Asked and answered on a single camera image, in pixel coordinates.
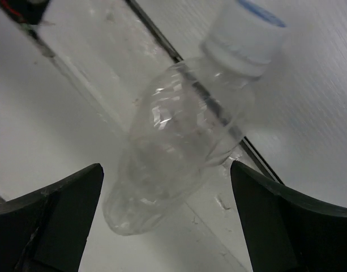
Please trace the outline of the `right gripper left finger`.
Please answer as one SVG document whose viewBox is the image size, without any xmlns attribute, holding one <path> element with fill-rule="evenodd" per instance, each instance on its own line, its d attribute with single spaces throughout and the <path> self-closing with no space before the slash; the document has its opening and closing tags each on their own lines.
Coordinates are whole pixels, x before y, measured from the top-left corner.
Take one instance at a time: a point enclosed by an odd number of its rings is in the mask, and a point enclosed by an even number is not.
<svg viewBox="0 0 347 272">
<path fill-rule="evenodd" d="M 0 271 L 78 271 L 103 179 L 95 163 L 0 203 Z"/>
</svg>

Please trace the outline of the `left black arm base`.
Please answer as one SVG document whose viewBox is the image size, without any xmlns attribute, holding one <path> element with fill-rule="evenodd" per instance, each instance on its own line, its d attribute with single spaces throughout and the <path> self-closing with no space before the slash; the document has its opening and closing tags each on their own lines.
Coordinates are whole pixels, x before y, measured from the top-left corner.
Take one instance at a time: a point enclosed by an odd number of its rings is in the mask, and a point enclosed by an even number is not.
<svg viewBox="0 0 347 272">
<path fill-rule="evenodd" d="M 44 57 L 54 58 L 54 52 L 37 33 L 38 27 L 43 23 L 44 13 L 49 4 L 49 0 L 0 0 L 0 9 L 15 22 L 22 32 L 33 40 Z"/>
</svg>

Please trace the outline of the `clear bottle white cap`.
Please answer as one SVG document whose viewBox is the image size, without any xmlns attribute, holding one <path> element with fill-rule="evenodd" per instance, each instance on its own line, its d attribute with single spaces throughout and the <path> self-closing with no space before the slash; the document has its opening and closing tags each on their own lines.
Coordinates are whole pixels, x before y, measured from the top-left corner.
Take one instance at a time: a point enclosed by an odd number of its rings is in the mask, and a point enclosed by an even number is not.
<svg viewBox="0 0 347 272">
<path fill-rule="evenodd" d="M 200 54 L 163 71 L 143 91 L 103 215 L 118 235 L 156 228 L 203 185 L 245 137 L 252 85 L 280 50 L 287 26 L 251 1 L 226 3 Z"/>
</svg>

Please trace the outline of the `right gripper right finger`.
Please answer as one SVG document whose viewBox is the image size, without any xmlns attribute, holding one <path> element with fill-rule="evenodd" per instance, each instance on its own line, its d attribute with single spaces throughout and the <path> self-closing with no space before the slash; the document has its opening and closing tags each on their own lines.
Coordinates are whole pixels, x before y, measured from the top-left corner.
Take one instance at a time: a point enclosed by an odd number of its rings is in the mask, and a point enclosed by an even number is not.
<svg viewBox="0 0 347 272">
<path fill-rule="evenodd" d="M 347 208 L 239 161 L 230 178 L 253 271 L 347 271 Z"/>
</svg>

